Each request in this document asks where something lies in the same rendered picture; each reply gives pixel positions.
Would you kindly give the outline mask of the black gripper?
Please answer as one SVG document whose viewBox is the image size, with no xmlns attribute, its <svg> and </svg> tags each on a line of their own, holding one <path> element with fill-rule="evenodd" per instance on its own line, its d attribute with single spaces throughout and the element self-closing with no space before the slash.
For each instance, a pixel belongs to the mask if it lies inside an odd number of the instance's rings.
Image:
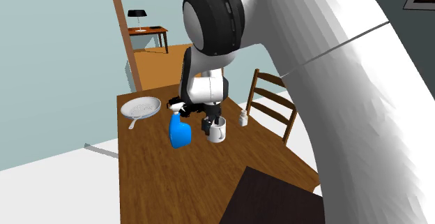
<svg viewBox="0 0 435 224">
<path fill-rule="evenodd" d="M 210 128 L 212 125 L 212 122 L 209 120 L 209 118 L 214 118 L 213 123 L 216 126 L 219 126 L 222 109 L 220 104 L 212 104 L 212 105 L 204 104 L 204 111 L 206 113 L 206 117 L 201 120 L 201 129 L 204 131 L 206 136 L 209 136 Z"/>
</svg>

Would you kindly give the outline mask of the white mug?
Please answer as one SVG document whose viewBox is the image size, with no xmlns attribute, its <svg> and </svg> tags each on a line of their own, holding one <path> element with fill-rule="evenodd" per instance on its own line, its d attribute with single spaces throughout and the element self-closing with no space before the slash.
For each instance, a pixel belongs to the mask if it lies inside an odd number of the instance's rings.
<svg viewBox="0 0 435 224">
<path fill-rule="evenodd" d="M 207 140 L 213 143 L 220 143 L 224 141 L 226 138 L 226 125 L 226 119 L 224 117 L 220 117 L 218 119 L 218 123 L 213 122 L 211 124 Z"/>
</svg>

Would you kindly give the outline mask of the blue spray bottle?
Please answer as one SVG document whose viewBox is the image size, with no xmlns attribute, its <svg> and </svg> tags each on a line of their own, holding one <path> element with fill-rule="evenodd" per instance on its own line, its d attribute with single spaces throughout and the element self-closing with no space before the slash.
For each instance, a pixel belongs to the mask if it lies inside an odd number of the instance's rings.
<svg viewBox="0 0 435 224">
<path fill-rule="evenodd" d="M 175 103 L 169 106 L 173 112 L 169 122 L 169 139 L 173 148 L 177 149 L 184 147 L 191 143 L 192 131 L 189 124 L 181 122 L 181 110 L 183 109 L 183 102 Z"/>
</svg>

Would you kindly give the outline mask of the brown wooden chair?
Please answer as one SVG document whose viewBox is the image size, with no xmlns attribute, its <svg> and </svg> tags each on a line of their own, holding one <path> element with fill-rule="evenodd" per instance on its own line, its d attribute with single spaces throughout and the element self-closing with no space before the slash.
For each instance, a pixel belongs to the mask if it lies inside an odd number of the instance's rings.
<svg viewBox="0 0 435 224">
<path fill-rule="evenodd" d="M 287 145 L 287 140 L 289 138 L 289 134 L 291 132 L 291 129 L 293 128 L 294 122 L 296 120 L 298 111 L 296 109 L 296 106 L 286 98 L 283 98 L 282 96 L 279 96 L 277 94 L 272 93 L 271 91 L 268 91 L 263 88 L 257 87 L 257 80 L 262 79 L 267 82 L 273 83 L 277 86 L 285 87 L 282 79 L 278 76 L 271 75 L 269 73 L 262 73 L 258 68 L 254 70 L 254 75 L 252 78 L 252 83 L 250 87 L 250 92 L 247 99 L 247 105 L 246 105 L 246 112 L 247 115 L 250 115 L 250 109 L 252 107 L 258 109 L 259 111 L 263 112 L 264 114 L 267 114 L 268 116 L 276 119 L 277 121 L 283 123 L 286 126 L 286 130 L 284 132 L 284 135 L 282 136 L 282 141 L 284 145 Z M 278 103 L 284 107 L 287 107 L 291 110 L 291 116 L 289 118 L 286 118 L 283 114 L 280 114 L 279 112 L 276 112 L 275 110 L 272 110 L 269 107 L 266 107 L 265 105 L 262 105 L 258 102 L 253 101 L 254 94 L 259 94 L 263 96 L 264 98 L 267 98 L 268 100 L 272 100 L 275 103 Z"/>
</svg>

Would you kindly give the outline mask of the white frying pan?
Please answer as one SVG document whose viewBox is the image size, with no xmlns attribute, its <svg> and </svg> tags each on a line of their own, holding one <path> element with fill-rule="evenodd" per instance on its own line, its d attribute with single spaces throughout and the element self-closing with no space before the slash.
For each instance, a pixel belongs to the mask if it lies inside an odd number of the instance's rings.
<svg viewBox="0 0 435 224">
<path fill-rule="evenodd" d="M 133 129 L 137 120 L 152 117 L 160 108 L 161 101 L 158 98 L 152 96 L 139 97 L 122 105 L 121 114 L 132 119 L 128 128 Z"/>
</svg>

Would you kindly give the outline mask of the brown wooden table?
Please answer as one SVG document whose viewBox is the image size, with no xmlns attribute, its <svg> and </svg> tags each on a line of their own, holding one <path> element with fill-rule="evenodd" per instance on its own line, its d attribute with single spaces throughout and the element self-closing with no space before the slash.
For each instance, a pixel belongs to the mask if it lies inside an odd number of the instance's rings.
<svg viewBox="0 0 435 224">
<path fill-rule="evenodd" d="M 255 119 L 240 126 L 240 112 L 223 102 L 221 143 L 209 142 L 202 115 L 191 114 L 192 141 L 178 149 L 169 141 L 171 110 L 162 107 L 133 129 L 118 115 L 121 224 L 219 224 L 246 167 L 314 193 L 318 174 Z"/>
</svg>

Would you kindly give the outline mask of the dark robot stand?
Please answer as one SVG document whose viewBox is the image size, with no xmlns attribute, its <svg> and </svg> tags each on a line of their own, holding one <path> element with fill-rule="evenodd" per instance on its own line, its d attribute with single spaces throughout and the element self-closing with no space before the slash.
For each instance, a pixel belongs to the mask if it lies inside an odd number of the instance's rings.
<svg viewBox="0 0 435 224">
<path fill-rule="evenodd" d="M 323 198 L 246 167 L 219 224 L 326 224 Z"/>
</svg>

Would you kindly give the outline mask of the side table with black lamp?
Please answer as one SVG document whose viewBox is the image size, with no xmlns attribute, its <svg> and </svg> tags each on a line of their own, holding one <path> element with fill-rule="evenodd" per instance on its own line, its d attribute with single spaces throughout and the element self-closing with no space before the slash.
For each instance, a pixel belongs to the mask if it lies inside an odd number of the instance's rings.
<svg viewBox="0 0 435 224">
<path fill-rule="evenodd" d="M 128 17 L 136 17 L 139 27 L 128 28 L 128 33 L 130 36 L 142 36 L 142 35 L 157 35 L 159 40 L 159 46 L 164 47 L 166 53 L 169 53 L 168 43 L 167 43 L 167 32 L 168 30 L 162 26 L 155 27 L 142 27 L 140 24 L 140 18 L 146 17 L 146 11 L 143 9 L 129 10 Z"/>
</svg>

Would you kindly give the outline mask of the brown wooden door frame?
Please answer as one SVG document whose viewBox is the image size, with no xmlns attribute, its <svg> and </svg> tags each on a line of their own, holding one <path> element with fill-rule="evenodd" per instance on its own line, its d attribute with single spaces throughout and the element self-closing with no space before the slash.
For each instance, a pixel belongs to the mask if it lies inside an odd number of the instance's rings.
<svg viewBox="0 0 435 224">
<path fill-rule="evenodd" d="M 125 19 L 125 13 L 121 0 L 113 0 L 114 8 L 116 11 L 116 16 L 119 22 L 119 27 L 121 30 L 121 35 L 123 38 L 123 43 L 125 45 L 125 51 L 128 58 L 128 65 L 130 67 L 130 72 L 132 75 L 132 80 L 134 82 L 135 90 L 142 91 L 142 84 L 139 76 L 139 71 L 137 69 L 137 63 L 134 56 L 132 43 L 130 39 L 130 34 L 128 33 L 128 25 Z"/>
</svg>

